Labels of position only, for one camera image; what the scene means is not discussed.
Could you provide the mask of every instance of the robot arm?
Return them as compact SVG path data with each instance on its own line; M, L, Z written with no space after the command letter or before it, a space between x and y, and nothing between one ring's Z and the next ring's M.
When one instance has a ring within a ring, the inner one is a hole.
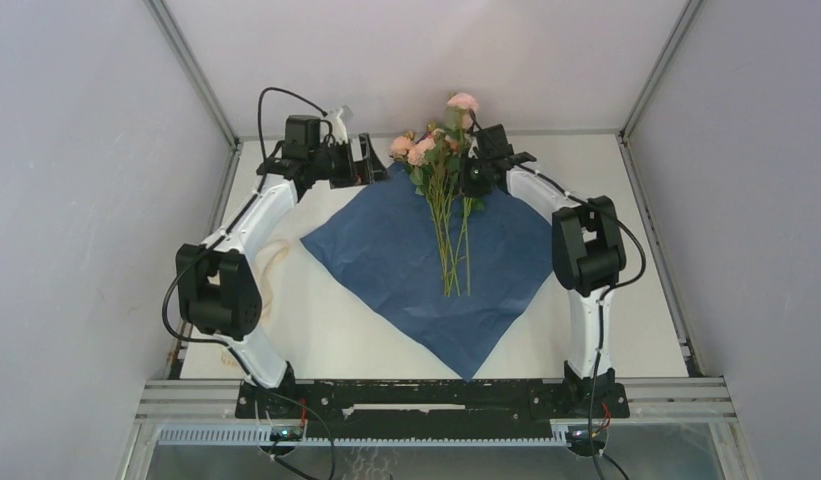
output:
M177 269L185 271L178 282L181 317L227 345L248 380L264 388L280 384L287 362L257 328L263 304L255 280L257 253L316 181L340 188L388 178L368 134L349 139L343 121L349 113L342 107L324 119L289 117L280 156L264 159L257 171L261 177L233 222L177 253ZM216 275L218 281L211 281Z
M178 270L188 270L178 282L181 317L227 345L250 374L248 380L263 388L278 387L291 368L265 332L257 328L262 310L255 280L258 272L252 271L257 252L316 181L329 180L332 187L345 187L387 178L368 135L360 135L356 142L348 140L342 121L345 111L339 109L326 117L333 144L322 140L323 119L289 117L280 157L270 156L261 165L258 173L264 179L257 183L237 218L207 237L201 246L183 245L177 254ZM464 158L461 164L461 189L467 195L481 196L501 188L528 203L552 225L554 270L569 290L572 321L566 379L580 392L576 397L584 397L592 386L595 353L602 343L599 329L609 331L612 293L603 302L603 325L599 322L599 298L618 281L625 266L618 228L594 213L602 209L615 215L613 203L599 197L588 201L592 208L585 208L521 167L536 159L527 153L514 155L500 125L483 129L476 136L476 157ZM594 232L595 238L585 241L584 230ZM199 255L200 261L189 269ZM209 281L216 274L217 284ZM603 384L614 382L608 343L602 344L596 371L596 382Z

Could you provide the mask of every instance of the pink flower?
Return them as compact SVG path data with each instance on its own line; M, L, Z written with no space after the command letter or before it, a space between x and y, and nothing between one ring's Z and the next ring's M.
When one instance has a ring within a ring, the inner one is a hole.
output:
M475 97L469 95L468 93L458 93L457 95L451 97L448 100L448 106L457 107L461 110L478 111L478 101L475 100Z
M403 157L407 155L412 148L413 140L402 135L392 141L392 145L389 147L389 155L391 157Z
M410 149L410 152L407 154L407 163L416 166L426 165L428 160L425 158L425 153L435 146L436 142L430 135L428 135L424 140L417 143Z
M471 125L471 124L472 124L472 118L469 117L469 125ZM431 136L436 137L436 135L442 135L442 138L448 143L448 147L451 148L452 150L458 150L460 148L460 143L458 143L457 140L451 138L451 135L445 133L445 130L443 130L441 128L437 128L436 130L431 132Z

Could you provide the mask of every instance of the flower bouquet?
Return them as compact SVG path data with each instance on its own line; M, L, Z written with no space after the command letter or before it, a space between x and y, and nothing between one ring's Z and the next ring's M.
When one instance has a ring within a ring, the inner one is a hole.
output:
M474 114L478 102L467 93L450 96L443 121L432 121L421 134L408 131L392 142L390 156L405 165L416 194L427 200L439 246L443 293L471 295L472 277L469 256L469 216L483 210L480 198L463 195L460 190L460 163L472 145ZM462 209L455 212L455 203ZM453 238L452 217L461 221L460 233ZM458 268L465 266L466 285L461 291Z

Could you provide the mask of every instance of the black mounting bracket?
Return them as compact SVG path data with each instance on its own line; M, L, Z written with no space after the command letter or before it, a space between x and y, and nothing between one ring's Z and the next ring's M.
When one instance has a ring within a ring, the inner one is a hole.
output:
M564 207L552 214L551 261L554 274L566 290L589 296L593 290L619 282L625 268L625 247L613 201L590 198L590 207ZM584 231L595 233L584 240Z
M460 160L460 190L468 197L483 197L498 187L507 191L507 171L515 165L535 162L527 152L514 153L501 124L482 128L475 133L478 146L474 157L467 154Z
M177 271L185 272L177 282L180 316L201 333L221 333L242 341L257 327L263 305L248 260L236 250L205 249L184 244L177 251ZM186 268L198 255L203 258L192 268ZM216 274L218 285L210 282Z
M546 438L550 419L584 419L583 399L576 401L565 381L532 380L331 380L294 381L291 367L277 389L243 382L236 418L313 420L302 408L270 392L303 403L322 417L335 438L489 439ZM356 405L380 405L356 409ZM412 405L454 404L461 409L414 410ZM594 417L630 416L625 389L613 384L602 391ZM321 422L311 421L307 435L326 435Z
M289 116L281 156L263 159L257 174L271 173L291 180L299 201L319 180L330 181L331 188L345 188L389 179L368 133L357 137L361 158L355 160L350 143L321 141L323 122L312 115Z

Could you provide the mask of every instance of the white wall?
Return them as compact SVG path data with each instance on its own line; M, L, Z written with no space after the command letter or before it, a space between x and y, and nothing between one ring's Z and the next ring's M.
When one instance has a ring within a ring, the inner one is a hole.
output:
M685 0L169 4L234 129L254 136L267 85L350 105L355 131L418 128L457 89L478 97L482 123L619 130ZM275 98L266 132L308 108Z
M821 478L821 1L706 2L632 145L763 478Z
M113 478L226 152L142 2L0 2L0 479Z

